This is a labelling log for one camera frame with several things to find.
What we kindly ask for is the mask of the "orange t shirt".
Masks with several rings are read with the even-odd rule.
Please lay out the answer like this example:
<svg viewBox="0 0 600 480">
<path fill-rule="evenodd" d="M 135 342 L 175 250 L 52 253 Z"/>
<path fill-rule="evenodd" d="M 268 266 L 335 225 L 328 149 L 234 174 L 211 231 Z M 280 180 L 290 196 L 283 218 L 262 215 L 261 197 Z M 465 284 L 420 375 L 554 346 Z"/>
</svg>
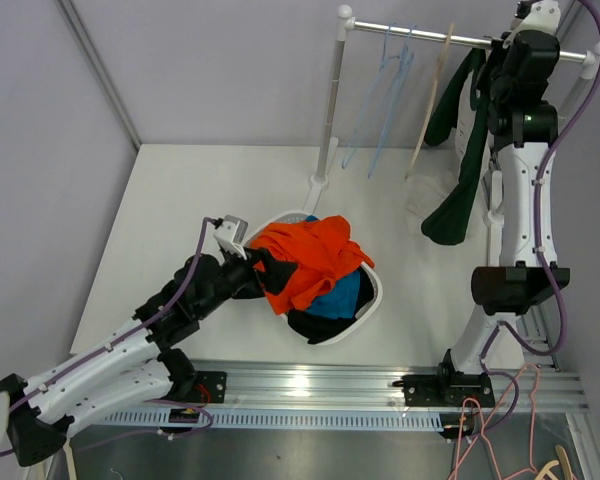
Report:
<svg viewBox="0 0 600 480">
<path fill-rule="evenodd" d="M 267 284 L 265 295 L 277 315 L 293 310 L 330 320 L 352 318 L 362 292 L 363 263 L 372 259 L 350 239 L 342 216 L 272 222 L 251 241 L 266 253 L 256 265 Z"/>
</svg>

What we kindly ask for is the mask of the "black t shirt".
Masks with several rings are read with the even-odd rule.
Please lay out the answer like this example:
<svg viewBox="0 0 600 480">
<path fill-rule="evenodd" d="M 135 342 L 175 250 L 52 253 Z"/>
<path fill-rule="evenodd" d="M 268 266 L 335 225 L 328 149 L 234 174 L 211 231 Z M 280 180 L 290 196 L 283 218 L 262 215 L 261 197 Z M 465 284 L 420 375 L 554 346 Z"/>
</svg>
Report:
<svg viewBox="0 0 600 480">
<path fill-rule="evenodd" d="M 329 293 L 316 297 L 307 309 L 290 310 L 287 323 L 309 345 L 324 344 L 350 330 L 374 297 L 372 281 L 359 267 L 338 280 Z"/>
</svg>

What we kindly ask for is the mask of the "blue t shirt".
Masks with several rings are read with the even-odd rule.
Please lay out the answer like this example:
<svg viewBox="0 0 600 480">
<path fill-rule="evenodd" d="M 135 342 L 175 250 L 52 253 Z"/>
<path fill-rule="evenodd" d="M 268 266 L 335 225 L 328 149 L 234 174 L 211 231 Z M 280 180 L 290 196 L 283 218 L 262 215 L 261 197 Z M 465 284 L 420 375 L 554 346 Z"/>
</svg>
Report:
<svg viewBox="0 0 600 480">
<path fill-rule="evenodd" d="M 342 216 L 310 215 L 303 224 L 308 243 L 303 248 L 303 292 L 298 309 L 330 320 L 351 318 L 362 293 L 363 262 L 373 265 Z"/>
</svg>

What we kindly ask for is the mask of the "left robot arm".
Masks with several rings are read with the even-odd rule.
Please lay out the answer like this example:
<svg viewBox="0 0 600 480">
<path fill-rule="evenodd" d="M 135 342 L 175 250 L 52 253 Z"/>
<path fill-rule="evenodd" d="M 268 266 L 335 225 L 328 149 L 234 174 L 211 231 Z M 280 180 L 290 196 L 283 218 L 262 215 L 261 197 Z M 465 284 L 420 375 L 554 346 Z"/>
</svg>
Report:
<svg viewBox="0 0 600 480">
<path fill-rule="evenodd" d="M 197 372 L 178 343 L 230 299 L 282 292 L 296 269 L 296 263 L 264 249 L 228 255 L 223 262 L 197 252 L 95 346 L 41 374 L 3 377 L 0 393 L 10 401 L 10 455 L 22 467 L 33 466 L 91 423 L 126 406 L 186 400 Z"/>
</svg>

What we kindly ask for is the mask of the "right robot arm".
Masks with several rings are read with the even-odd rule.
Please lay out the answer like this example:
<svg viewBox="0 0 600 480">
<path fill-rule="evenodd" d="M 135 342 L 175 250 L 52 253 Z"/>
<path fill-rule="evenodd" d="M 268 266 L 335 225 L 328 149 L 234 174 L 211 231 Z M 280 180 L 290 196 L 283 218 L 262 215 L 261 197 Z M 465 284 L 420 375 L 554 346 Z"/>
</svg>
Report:
<svg viewBox="0 0 600 480">
<path fill-rule="evenodd" d="M 559 118 L 544 97 L 561 53 L 559 21 L 554 1 L 520 2 L 508 32 L 469 51 L 424 125 L 421 142 L 428 146 L 455 139 L 460 168 L 454 189 L 422 222 L 422 234 L 442 246 L 465 240 L 487 161 L 501 177 L 491 217 L 502 230 L 496 263 L 472 273 L 474 309 L 458 342 L 434 374 L 399 381 L 409 407 L 458 407 L 469 398 L 493 406 L 486 360 L 497 336 L 514 332 L 524 314 L 569 283 L 551 231 Z"/>
</svg>

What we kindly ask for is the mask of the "white printed t shirt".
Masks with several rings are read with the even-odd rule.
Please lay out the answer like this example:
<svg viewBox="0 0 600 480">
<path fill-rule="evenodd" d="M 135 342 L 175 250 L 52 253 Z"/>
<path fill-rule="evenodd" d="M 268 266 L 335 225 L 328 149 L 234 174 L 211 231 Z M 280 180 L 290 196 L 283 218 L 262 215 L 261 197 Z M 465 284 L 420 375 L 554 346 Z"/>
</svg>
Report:
<svg viewBox="0 0 600 480">
<path fill-rule="evenodd" d="M 421 223 L 447 198 L 459 179 L 475 118 L 470 97 L 471 85 L 467 81 L 458 103 L 459 116 L 450 116 L 452 120 L 458 119 L 459 126 L 451 129 L 451 146 L 440 151 L 424 149 L 424 142 L 412 174 L 404 181 L 404 220 L 411 236 L 421 234 Z"/>
</svg>

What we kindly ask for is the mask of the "dark green t shirt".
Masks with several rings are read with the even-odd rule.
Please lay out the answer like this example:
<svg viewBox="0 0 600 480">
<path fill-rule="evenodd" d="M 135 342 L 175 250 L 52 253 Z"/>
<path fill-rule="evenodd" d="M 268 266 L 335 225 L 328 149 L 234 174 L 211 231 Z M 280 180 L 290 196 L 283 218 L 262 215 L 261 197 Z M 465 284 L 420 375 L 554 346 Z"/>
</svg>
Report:
<svg viewBox="0 0 600 480">
<path fill-rule="evenodd" d="M 424 143 L 437 147 L 449 139 L 452 131 L 460 130 L 460 107 L 463 88 L 469 88 L 468 140 L 461 163 L 457 184 L 444 201 L 421 224 L 421 232 L 432 242 L 455 246 L 464 242 L 482 177 L 483 154 L 488 128 L 489 98 L 477 87 L 480 69 L 486 65 L 486 53 L 472 49 L 461 62 L 428 122 Z"/>
</svg>

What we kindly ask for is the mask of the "cream hanger bottom left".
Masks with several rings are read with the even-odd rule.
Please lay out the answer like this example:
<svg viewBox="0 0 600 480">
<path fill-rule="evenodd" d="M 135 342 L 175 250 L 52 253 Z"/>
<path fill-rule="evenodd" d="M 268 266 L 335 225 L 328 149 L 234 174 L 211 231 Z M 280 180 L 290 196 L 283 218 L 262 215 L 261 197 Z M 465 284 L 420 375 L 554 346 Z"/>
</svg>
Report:
<svg viewBox="0 0 600 480">
<path fill-rule="evenodd" d="M 67 440 L 66 443 L 64 444 L 63 451 L 65 454 L 65 460 L 66 460 L 69 479 L 70 480 L 78 480 L 74 454 L 73 454 L 73 450 L 71 448 L 69 440 Z"/>
</svg>

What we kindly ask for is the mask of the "wooden hanger bottom right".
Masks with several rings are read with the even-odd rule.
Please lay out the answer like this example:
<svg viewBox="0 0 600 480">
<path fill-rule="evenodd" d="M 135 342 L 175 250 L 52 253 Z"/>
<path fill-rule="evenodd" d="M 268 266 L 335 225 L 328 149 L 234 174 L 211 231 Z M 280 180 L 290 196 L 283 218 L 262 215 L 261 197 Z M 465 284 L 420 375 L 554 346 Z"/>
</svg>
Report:
<svg viewBox="0 0 600 480">
<path fill-rule="evenodd" d="M 561 445 L 555 446 L 556 458 L 547 462 L 535 475 L 535 480 L 576 480 L 574 469 L 566 449 Z"/>
</svg>

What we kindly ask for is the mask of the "white perforated plastic basket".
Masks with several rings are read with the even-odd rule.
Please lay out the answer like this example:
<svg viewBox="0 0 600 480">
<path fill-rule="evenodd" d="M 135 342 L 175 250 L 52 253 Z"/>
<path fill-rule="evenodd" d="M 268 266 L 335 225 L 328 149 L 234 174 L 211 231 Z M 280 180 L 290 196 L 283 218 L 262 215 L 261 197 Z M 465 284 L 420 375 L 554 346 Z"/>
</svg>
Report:
<svg viewBox="0 0 600 480">
<path fill-rule="evenodd" d="M 374 262 L 350 234 L 350 224 L 339 215 L 319 219 L 290 211 L 263 224 L 243 242 L 247 253 L 258 256 L 255 285 L 237 296 L 265 298 L 310 345 L 343 339 L 382 297 Z"/>
</svg>

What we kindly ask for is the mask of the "white metal clothes rack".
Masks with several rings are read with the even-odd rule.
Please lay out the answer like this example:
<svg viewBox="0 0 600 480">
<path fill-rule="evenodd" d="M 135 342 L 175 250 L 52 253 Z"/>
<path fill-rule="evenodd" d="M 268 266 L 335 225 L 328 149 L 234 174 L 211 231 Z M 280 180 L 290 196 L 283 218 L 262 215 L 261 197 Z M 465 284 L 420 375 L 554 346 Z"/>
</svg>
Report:
<svg viewBox="0 0 600 480">
<path fill-rule="evenodd" d="M 589 11 L 600 37 L 600 14 L 589 2 L 582 2 Z M 492 151 L 503 156 L 505 169 L 503 185 L 505 195 L 500 203 L 503 208 L 502 246 L 499 261 L 515 268 L 543 268 L 551 270 L 557 262 L 552 237 L 550 185 L 556 150 L 571 128 L 584 113 L 600 84 L 600 42 L 595 52 L 576 54 L 560 50 L 555 35 L 561 13 L 556 1 L 522 1 L 510 31 L 501 38 L 482 39 L 451 36 L 451 44 L 473 49 L 492 51 L 493 44 L 504 42 L 508 47 L 514 36 L 523 30 L 539 31 L 540 49 L 535 55 L 531 72 L 535 74 L 537 98 L 540 103 L 531 114 L 513 112 L 511 115 L 490 115 L 488 105 L 487 128 L 493 137 Z M 319 149 L 312 187 L 306 203 L 316 206 L 321 191 L 328 183 L 327 167 L 338 146 L 332 134 L 343 55 L 349 32 L 359 30 L 384 35 L 444 43 L 447 34 L 369 23 L 357 20 L 350 6 L 338 9 L 335 49 L 331 68 L 331 84 L 328 94 L 322 142 Z M 541 98 L 551 71 L 558 61 L 580 64 L 582 84 L 590 84 L 583 102 L 566 124 L 560 124 L 556 111 Z M 488 74 L 483 70 L 477 87 L 488 94 Z"/>
</svg>

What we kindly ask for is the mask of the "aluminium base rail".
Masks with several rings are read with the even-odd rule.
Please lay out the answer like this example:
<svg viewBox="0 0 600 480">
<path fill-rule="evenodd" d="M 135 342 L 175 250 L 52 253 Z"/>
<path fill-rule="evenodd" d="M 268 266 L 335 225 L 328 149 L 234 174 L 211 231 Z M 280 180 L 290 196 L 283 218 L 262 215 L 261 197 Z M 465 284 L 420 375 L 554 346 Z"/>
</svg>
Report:
<svg viewBox="0 0 600 480">
<path fill-rule="evenodd" d="M 179 346 L 197 369 L 227 373 L 226 408 L 399 412 L 394 381 L 432 373 L 472 309 L 386 298 L 344 339 L 309 346 L 265 300 L 230 301 Z"/>
</svg>

